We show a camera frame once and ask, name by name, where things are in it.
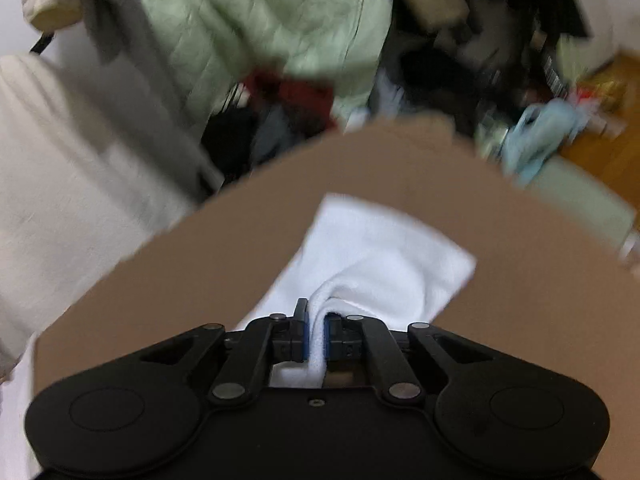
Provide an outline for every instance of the black strap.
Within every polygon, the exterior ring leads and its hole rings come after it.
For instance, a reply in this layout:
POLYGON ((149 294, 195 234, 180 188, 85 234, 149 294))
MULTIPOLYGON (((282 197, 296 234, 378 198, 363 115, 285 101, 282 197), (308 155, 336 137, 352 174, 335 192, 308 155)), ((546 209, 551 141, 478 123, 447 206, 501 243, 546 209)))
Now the black strap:
POLYGON ((53 41, 53 36, 53 33, 43 34, 38 40, 38 43, 33 45, 30 52, 34 54, 42 54, 44 52, 44 49, 50 45, 51 41, 53 41))

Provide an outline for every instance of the white fabric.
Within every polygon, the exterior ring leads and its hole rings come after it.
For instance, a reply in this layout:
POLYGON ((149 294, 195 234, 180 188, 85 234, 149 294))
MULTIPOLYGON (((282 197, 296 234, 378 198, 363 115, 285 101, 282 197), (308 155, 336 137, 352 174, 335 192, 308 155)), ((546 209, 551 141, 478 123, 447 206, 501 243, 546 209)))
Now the white fabric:
POLYGON ((0 348, 16 358, 194 204, 38 56, 0 58, 0 125, 0 348))
POLYGON ((475 268, 474 257, 408 215, 328 195, 302 247, 238 330, 269 314, 292 316, 298 298, 309 298, 309 360, 274 367, 271 386, 317 388, 326 370, 326 314, 377 317, 405 331, 432 321, 475 268))
POLYGON ((33 395, 33 335, 9 381, 0 384, 0 480, 29 480, 40 472, 24 434, 24 415, 33 395))

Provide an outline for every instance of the white towel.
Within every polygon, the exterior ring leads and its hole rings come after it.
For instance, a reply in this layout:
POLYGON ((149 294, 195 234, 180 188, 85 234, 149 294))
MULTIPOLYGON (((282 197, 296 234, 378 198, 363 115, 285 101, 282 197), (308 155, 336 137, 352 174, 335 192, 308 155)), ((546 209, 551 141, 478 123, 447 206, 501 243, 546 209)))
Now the white towel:
POLYGON ((431 322, 475 268, 473 256, 408 215, 328 195, 302 247, 238 330, 269 314, 292 316, 298 298, 309 298, 308 362, 277 365, 270 384, 317 388, 326 370, 326 314, 377 317, 405 331, 431 322))

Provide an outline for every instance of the brown cardboard flap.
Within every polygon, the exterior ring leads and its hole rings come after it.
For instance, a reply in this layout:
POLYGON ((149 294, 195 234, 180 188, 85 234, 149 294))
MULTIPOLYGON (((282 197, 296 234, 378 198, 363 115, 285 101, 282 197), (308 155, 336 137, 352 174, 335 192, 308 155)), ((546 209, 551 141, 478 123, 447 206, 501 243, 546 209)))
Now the brown cardboard flap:
POLYGON ((327 136, 223 192, 42 334, 36 389, 206 322, 234 327, 295 254, 327 192, 402 210, 474 254, 475 277, 436 323, 594 388, 612 418, 596 470, 636 477, 640 286, 590 234, 433 120, 327 136))

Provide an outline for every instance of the circular cap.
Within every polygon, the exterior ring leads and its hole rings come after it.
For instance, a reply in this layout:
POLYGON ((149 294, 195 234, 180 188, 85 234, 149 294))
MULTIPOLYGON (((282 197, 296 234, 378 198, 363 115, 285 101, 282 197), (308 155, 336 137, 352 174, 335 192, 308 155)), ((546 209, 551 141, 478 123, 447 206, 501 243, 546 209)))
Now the circular cap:
POLYGON ((396 399, 415 399, 420 392, 420 386, 413 383, 396 383, 389 388, 389 395, 396 399))
POLYGON ((138 368, 122 375, 124 381, 109 384, 91 370, 33 400, 24 425, 46 468, 83 478, 135 475, 191 438, 201 406, 187 386, 138 368))
POLYGON ((507 476, 568 474, 589 463, 609 433, 609 413, 593 391, 516 360, 461 366, 434 419, 453 447, 507 476))
POLYGON ((509 426, 544 430, 560 422, 564 406, 554 394, 539 388, 506 388, 491 399, 491 411, 509 426))
POLYGON ((237 399, 244 395, 244 386, 238 383, 222 383, 213 388, 213 394, 222 400, 237 399))
POLYGON ((71 404, 69 415, 85 430, 117 431, 135 423, 144 411, 145 401, 136 392, 103 388, 79 396, 71 404))

